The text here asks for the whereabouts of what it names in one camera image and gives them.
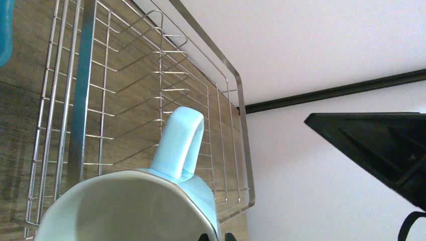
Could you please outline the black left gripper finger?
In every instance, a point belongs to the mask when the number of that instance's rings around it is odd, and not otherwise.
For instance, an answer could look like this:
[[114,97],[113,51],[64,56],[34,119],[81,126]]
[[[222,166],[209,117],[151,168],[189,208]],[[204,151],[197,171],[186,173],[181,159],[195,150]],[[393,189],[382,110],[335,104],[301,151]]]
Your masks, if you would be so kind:
[[304,122],[358,166],[425,210],[424,113],[311,113]]

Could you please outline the light blue mug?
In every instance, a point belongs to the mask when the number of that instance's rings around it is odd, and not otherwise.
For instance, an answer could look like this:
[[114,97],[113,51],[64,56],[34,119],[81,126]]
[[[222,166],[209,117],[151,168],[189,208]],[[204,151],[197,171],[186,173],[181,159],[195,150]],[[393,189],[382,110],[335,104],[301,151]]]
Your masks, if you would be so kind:
[[48,208],[35,240],[220,240],[214,193],[195,174],[203,132],[203,114],[178,107],[150,168],[71,187]]

